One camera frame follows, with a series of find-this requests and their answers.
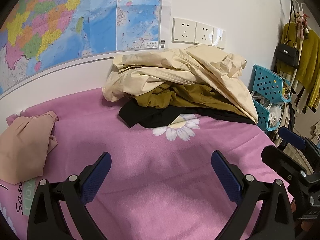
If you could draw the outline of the black handbag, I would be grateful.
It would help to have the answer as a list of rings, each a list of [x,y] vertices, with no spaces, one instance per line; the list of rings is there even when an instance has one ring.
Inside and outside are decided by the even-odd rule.
[[[276,58],[297,69],[299,64],[299,50],[296,48],[296,45],[292,40],[287,40],[284,43],[277,45]]]

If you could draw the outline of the white wall switch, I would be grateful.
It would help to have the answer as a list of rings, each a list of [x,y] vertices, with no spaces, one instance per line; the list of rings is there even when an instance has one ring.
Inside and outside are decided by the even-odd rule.
[[[226,32],[221,28],[214,27],[212,46],[225,49],[226,46]]]

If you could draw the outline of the white clothes rack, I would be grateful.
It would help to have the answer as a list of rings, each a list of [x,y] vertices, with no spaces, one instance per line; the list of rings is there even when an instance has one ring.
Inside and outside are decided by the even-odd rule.
[[[309,16],[304,14],[304,11],[303,11],[304,2],[300,4],[298,3],[297,0],[290,0],[290,2],[291,2],[291,9],[294,14],[294,22],[296,27],[295,45],[296,45],[296,48],[298,49],[298,60],[297,60],[296,66],[294,67],[295,70],[291,78],[291,87],[292,87],[293,84],[295,83],[295,78],[296,78],[297,70],[300,63],[300,58],[301,58],[301,53],[303,48],[303,41],[305,39],[305,35],[308,35],[310,28],[307,24],[307,20]]]

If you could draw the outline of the folded pink garment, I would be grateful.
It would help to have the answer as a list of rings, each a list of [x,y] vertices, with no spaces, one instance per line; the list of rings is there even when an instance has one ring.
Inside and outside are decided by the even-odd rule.
[[[17,117],[1,134],[1,180],[16,185],[43,175],[48,153],[57,145],[53,111]]]

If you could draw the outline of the olive brown garment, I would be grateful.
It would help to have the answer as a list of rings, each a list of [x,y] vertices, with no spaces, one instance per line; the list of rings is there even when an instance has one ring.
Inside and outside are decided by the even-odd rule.
[[[165,82],[153,90],[134,96],[139,106],[156,109],[176,107],[201,107],[229,111],[245,116],[240,109],[208,85],[181,85]]]

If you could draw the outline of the middle white wall socket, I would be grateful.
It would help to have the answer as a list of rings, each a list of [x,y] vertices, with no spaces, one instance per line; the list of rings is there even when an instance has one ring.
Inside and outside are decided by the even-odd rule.
[[[196,22],[195,43],[211,46],[213,43],[214,27]]]

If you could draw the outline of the left white wall socket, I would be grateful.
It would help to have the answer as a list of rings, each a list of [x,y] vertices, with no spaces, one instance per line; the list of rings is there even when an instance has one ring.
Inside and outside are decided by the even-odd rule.
[[[182,18],[173,18],[172,42],[192,44],[195,42],[196,22]]]

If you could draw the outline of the pink floral bed sheet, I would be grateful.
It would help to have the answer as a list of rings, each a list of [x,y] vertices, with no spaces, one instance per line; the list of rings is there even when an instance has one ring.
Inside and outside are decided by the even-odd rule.
[[[255,125],[187,114],[177,127],[128,128],[119,110],[90,90],[25,111],[58,116],[58,145],[44,167],[50,182],[80,173],[105,151],[111,154],[111,170],[88,205],[109,239],[214,239],[235,209],[213,171],[214,150],[244,174],[276,179],[261,160],[271,141]]]

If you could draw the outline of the blue plastic storage rack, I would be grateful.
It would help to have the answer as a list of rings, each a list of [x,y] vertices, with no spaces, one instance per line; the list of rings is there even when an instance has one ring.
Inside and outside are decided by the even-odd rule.
[[[258,114],[258,127],[264,132],[274,131],[280,125],[282,105],[291,101],[290,81],[256,64],[253,74],[251,96]]]

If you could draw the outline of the black garment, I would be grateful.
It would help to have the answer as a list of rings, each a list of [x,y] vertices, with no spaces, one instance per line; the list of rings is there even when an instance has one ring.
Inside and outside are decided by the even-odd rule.
[[[230,111],[202,107],[177,107],[172,105],[157,109],[156,107],[139,106],[136,99],[130,99],[119,111],[119,117],[129,128],[136,124],[140,124],[140,126],[144,128],[168,126],[181,114],[197,114],[208,116],[215,120],[250,125],[255,124],[250,118]]]

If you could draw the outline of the cream beige jacket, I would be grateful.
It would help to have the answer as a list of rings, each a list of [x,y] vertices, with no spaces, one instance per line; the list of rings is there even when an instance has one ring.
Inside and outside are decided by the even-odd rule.
[[[240,55],[208,45],[117,54],[102,88],[103,96],[107,101],[116,102],[125,94],[140,96],[167,81],[180,85],[207,84],[257,123],[251,94],[240,80],[246,63]]]

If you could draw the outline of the mustard yellow hanging garment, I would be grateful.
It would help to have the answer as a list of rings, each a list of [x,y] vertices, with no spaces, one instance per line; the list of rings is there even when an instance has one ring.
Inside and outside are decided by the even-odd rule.
[[[288,27],[289,23],[284,25],[280,43],[286,41]],[[296,26],[291,22],[287,39],[292,40],[294,44],[289,42],[290,47],[293,47],[293,45],[296,44],[295,35]],[[280,60],[277,60],[277,72],[293,75],[294,69]],[[303,41],[295,80],[301,83],[309,93],[306,105],[316,112],[319,107],[319,36],[313,30],[309,31],[308,37]]]

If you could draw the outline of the white wall socket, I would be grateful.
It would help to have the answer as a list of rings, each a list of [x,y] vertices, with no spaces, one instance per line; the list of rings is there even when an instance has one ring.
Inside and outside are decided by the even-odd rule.
[[[182,18],[173,18],[172,42],[192,44],[195,42],[196,22]]]
[[[213,43],[214,27],[196,22],[195,43],[211,46]]]

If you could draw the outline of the colourful wall map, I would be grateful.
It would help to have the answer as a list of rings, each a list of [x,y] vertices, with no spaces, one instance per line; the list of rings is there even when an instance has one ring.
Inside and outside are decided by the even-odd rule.
[[[158,48],[162,0],[19,0],[1,27],[1,92],[53,66]]]

